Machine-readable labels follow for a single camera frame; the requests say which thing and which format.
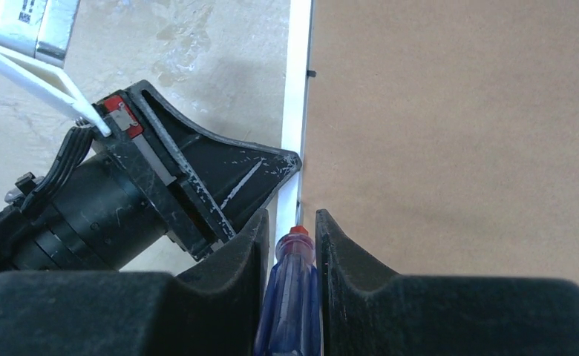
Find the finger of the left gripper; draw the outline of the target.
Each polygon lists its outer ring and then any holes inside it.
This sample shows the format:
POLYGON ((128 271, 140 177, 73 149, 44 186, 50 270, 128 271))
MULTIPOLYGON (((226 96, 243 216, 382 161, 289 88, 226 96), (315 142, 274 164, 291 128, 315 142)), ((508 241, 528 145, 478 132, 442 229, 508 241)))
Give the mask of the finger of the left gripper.
POLYGON ((234 231, 266 207, 302 167, 296 152, 230 139, 201 127, 148 81, 142 82, 142 98, 143 112, 158 118, 234 231))

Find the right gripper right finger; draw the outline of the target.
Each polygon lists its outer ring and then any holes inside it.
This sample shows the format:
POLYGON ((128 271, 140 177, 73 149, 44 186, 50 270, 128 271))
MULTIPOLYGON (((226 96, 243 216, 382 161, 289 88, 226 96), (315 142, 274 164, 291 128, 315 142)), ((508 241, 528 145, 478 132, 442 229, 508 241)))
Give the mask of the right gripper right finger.
POLYGON ((402 355, 401 276, 315 213, 326 355, 402 355))

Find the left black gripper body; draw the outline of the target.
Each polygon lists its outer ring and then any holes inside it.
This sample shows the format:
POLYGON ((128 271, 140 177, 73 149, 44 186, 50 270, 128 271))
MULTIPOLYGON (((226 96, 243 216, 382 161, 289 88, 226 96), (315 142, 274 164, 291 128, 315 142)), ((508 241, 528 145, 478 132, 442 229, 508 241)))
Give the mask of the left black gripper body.
POLYGON ((117 270, 162 236, 194 260, 236 231, 153 113, 132 114, 124 136, 73 153, 16 201, 21 238, 7 270, 117 270))

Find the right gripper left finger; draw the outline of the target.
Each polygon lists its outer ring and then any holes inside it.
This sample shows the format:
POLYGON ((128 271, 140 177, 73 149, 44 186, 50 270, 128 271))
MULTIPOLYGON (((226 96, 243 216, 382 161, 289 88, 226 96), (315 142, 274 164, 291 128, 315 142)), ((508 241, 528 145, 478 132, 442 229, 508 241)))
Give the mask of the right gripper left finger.
POLYGON ((252 355, 269 261, 258 209, 218 251, 177 276, 176 344, 185 355, 252 355))

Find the blue handled screwdriver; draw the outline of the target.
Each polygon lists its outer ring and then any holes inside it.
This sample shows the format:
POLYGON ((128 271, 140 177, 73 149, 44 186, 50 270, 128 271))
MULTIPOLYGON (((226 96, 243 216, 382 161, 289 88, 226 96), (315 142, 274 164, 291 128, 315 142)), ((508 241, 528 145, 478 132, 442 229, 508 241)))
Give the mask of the blue handled screwdriver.
POLYGON ((275 244, 254 355, 320 355, 321 292, 315 242, 302 225, 275 244))

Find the white picture frame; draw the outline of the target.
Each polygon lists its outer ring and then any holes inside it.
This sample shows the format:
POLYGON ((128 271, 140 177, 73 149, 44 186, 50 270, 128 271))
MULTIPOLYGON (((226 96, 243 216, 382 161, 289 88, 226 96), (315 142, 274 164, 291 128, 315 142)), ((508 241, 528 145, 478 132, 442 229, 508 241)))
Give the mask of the white picture frame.
POLYGON ((579 1, 317 1, 302 222, 409 274, 579 285, 579 1))

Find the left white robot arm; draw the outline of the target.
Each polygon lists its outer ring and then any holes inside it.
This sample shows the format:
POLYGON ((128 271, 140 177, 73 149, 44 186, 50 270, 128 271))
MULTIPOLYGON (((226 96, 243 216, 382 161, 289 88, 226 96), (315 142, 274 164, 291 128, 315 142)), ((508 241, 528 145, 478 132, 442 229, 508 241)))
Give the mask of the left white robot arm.
POLYGON ((162 236, 202 260, 302 166, 296 152, 206 130, 146 80, 94 108, 109 136, 71 128, 47 174, 7 194, 0 273, 116 271, 162 236))

